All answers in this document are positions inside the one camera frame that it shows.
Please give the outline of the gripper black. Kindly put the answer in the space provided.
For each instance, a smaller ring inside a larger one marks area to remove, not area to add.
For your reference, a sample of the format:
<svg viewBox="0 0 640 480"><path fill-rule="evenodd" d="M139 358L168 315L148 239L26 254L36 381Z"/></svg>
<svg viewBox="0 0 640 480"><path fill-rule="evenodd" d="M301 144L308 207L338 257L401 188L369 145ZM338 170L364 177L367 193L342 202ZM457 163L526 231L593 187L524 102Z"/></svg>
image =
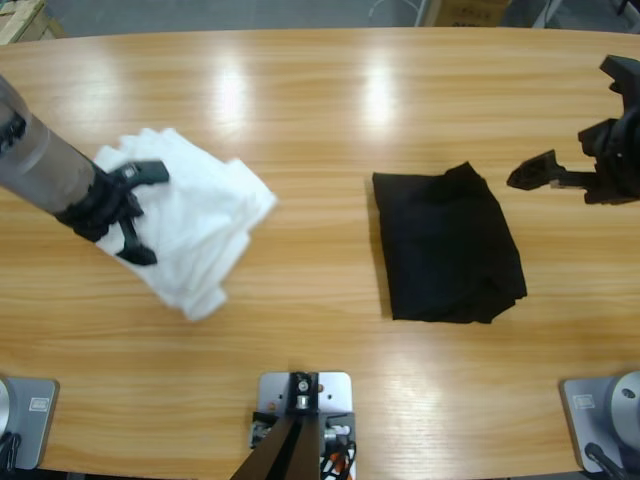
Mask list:
<svg viewBox="0 0 640 480"><path fill-rule="evenodd" d="M554 150L522 162L506 184L520 190L544 185L583 189L586 204L625 204L639 200L639 108L606 119L578 133L583 153L594 159L593 172L567 171Z"/></svg>
<svg viewBox="0 0 640 480"><path fill-rule="evenodd" d="M155 252L138 238L133 219L141 216L133 189L141 185L169 182L169 172L159 160L127 163L112 172L94 168L94 182L85 197L54 217L72 228L77 235L97 242L112 224L118 223L124 236L123 249L117 256L134 265L155 265Z"/></svg>

